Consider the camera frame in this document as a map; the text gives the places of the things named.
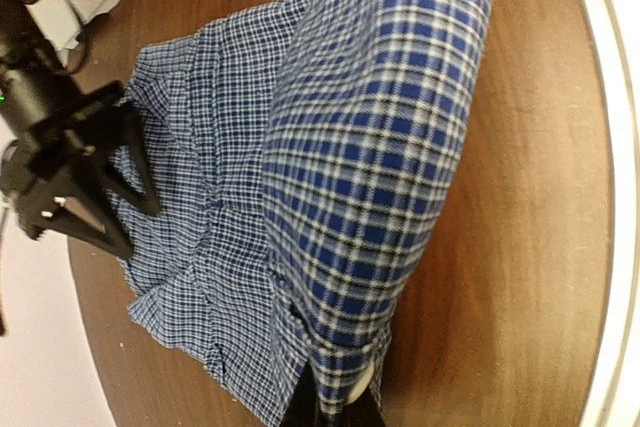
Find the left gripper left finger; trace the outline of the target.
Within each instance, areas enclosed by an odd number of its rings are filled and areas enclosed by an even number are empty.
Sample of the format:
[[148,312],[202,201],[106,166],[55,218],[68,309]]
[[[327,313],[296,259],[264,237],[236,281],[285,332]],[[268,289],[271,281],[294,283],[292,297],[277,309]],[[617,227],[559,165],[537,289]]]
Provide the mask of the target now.
[[313,371],[311,366],[306,364],[283,415],[280,427],[322,427],[324,425]]

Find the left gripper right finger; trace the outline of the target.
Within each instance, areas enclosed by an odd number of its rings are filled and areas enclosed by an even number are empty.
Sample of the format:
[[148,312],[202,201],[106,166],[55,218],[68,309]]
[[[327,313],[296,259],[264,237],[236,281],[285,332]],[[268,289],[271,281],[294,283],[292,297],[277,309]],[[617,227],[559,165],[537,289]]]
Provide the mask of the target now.
[[380,408],[369,387],[357,400],[344,408],[341,422],[344,427],[386,427]]

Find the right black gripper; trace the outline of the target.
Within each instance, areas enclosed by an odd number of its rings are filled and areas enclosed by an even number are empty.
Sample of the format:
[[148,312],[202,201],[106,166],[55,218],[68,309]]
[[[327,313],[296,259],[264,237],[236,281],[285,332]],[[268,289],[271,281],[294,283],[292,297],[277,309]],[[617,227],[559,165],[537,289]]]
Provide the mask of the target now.
[[[144,145],[143,123],[131,102],[118,103],[122,84],[84,94],[23,131],[9,154],[9,206],[32,240],[53,230],[119,258],[133,244],[111,209],[107,192],[145,215],[161,203]],[[126,147],[142,192],[110,161]]]

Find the blue dotted shirt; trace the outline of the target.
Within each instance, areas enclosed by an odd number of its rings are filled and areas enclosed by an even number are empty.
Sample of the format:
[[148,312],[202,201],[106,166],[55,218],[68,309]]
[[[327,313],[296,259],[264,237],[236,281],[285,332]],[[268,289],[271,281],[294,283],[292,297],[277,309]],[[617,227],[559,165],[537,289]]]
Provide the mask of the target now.
[[132,320],[269,426],[380,367],[460,162],[492,0],[277,0],[145,47],[163,211],[112,204]]

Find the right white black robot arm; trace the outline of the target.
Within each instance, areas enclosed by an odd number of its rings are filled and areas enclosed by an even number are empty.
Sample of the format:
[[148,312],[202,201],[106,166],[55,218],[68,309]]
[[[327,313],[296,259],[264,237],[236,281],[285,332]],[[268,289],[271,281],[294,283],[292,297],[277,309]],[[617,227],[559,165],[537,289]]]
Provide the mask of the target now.
[[33,240],[51,230],[129,258],[109,194],[161,211],[142,120],[118,81],[80,90],[28,9],[37,2],[1,0],[1,117],[15,137],[1,155],[2,197]]

